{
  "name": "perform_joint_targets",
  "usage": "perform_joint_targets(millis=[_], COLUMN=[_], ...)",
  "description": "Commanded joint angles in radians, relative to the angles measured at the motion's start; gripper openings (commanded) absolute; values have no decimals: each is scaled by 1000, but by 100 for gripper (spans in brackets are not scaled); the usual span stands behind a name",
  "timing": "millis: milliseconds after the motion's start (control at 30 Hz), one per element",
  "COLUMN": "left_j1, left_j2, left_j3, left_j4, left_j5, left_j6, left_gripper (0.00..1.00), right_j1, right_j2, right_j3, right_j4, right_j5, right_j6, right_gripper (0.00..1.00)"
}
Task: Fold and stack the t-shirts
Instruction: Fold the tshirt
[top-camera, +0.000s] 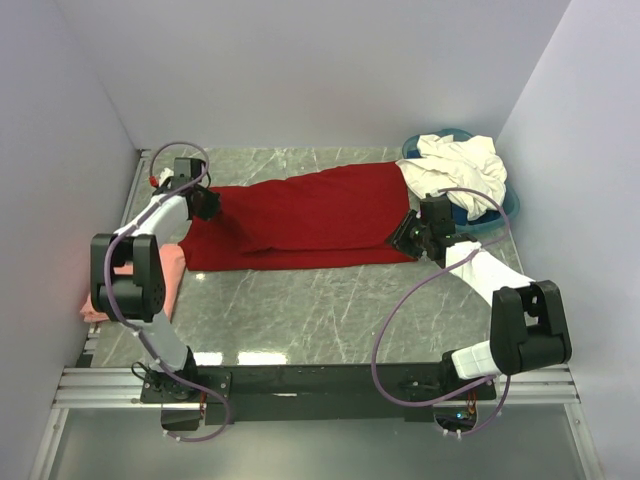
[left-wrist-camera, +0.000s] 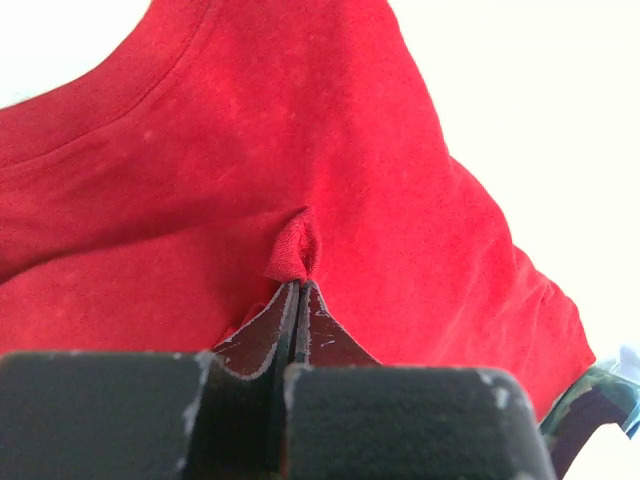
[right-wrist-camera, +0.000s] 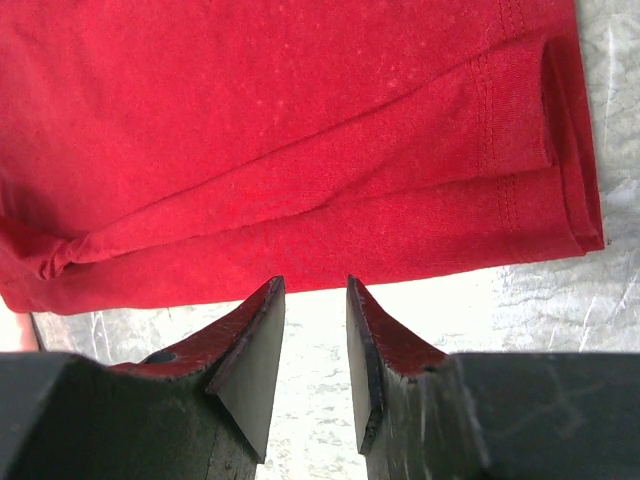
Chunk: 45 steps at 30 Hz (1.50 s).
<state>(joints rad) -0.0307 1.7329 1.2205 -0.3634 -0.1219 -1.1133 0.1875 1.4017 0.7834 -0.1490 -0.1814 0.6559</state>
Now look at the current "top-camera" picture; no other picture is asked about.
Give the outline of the red t shirt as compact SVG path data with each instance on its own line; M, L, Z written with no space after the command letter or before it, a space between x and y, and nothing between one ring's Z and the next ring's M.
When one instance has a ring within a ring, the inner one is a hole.
M221 210L194 219L179 245L190 271L296 270L397 264L388 242L409 211L393 162L216 188Z

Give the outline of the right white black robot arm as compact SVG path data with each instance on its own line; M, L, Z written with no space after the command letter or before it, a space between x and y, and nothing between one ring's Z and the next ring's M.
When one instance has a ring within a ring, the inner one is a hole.
M468 233L456 231L451 202L428 196L389 239L399 252L435 262L466 283L490 307L489 339L445 355L444 395L460 399L474 379L515 375L568 362L573 349L559 287L508 267Z

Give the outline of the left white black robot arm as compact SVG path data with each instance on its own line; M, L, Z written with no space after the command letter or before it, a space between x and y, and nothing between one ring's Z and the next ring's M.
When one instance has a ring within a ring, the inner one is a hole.
M201 184L208 176L207 158L177 157L173 174L155 188L148 205L90 244L92 306L138 338L149 358L145 381L179 402L197 395L200 378L191 349L164 311L160 247L188 221L209 220L219 211L219 195Z

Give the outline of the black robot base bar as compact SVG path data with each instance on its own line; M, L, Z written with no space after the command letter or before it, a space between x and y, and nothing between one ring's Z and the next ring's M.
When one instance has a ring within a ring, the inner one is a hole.
M209 395L149 372L140 401L158 405L171 430L193 430L197 419L237 422L403 419L430 422L431 401L493 400L493 381L461 380L441 363L201 366L197 383Z

